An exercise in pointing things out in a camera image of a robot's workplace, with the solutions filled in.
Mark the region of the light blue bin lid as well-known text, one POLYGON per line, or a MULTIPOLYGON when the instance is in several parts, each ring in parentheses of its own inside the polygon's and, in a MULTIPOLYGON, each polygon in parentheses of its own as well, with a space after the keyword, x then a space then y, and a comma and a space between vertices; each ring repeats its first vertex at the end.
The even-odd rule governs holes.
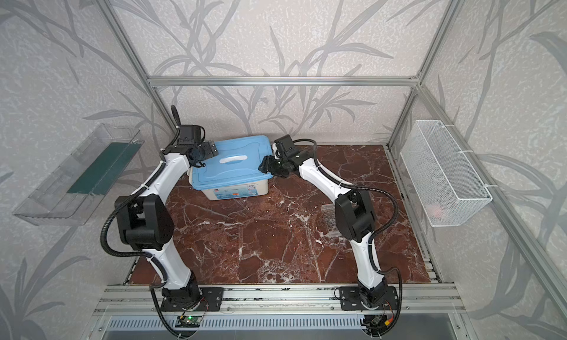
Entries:
POLYGON ((217 141, 216 148, 218 155, 205 161, 205 167, 192 168, 190 184, 194 189, 217 189, 273 177, 259 170, 264 157, 273 155, 267 136, 217 141))

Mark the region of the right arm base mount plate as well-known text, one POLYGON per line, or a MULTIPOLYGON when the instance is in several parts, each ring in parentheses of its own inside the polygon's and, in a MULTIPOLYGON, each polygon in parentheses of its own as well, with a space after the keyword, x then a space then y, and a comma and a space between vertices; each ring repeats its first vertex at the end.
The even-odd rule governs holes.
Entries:
POLYGON ((394 286, 378 285, 372 290, 360 287, 339 287, 336 298, 340 301, 341 310, 397 310, 400 296, 394 286))

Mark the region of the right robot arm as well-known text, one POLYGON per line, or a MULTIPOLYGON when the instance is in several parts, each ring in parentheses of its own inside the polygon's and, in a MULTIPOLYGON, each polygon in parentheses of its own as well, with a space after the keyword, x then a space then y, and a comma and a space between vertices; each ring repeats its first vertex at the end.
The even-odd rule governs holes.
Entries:
POLYGON ((263 158, 258 169, 280 178, 296 174, 332 201, 336 227, 350 242, 354 253, 360 296, 367 307, 374 307, 388 288, 387 272, 379 267, 374 240, 396 222, 400 212, 397 199, 385 190, 349 183, 327 169, 319 161, 317 142, 312 139, 294 140, 289 135, 276 139, 273 154, 263 158), (372 192, 385 196, 393 206, 392 217, 379 228, 370 197, 372 192))

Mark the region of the white plastic storage bin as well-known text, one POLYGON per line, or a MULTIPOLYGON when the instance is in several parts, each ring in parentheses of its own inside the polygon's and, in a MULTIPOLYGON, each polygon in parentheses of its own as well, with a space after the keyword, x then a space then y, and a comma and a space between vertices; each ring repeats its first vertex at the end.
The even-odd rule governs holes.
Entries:
POLYGON ((193 181, 191 185, 197 191, 202 192, 205 197, 210 201, 230 200, 237 198, 251 198, 266 195, 269 191, 268 179, 258 180, 255 182, 231 184, 227 186, 214 186, 199 185, 193 181))

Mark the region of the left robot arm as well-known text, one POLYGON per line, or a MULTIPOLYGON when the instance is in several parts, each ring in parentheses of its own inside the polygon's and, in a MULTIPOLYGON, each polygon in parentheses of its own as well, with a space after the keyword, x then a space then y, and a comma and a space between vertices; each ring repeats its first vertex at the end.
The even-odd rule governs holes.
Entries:
POLYGON ((113 257, 144 257, 162 280, 162 295, 196 302, 201 299, 196 277, 182 261, 174 241, 174 222, 167 210, 168 196, 178 180, 218 155, 205 128, 177 124, 169 145, 151 176, 131 195, 120 196, 103 224, 100 245, 113 257))

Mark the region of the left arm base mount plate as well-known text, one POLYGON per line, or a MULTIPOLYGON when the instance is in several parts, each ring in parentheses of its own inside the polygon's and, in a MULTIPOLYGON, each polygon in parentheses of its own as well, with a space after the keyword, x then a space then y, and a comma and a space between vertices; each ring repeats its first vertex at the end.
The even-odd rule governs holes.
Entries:
POLYGON ((163 301, 160 310, 163 312, 187 311, 220 311, 224 288, 204 287, 198 291, 168 290, 162 291, 163 301))

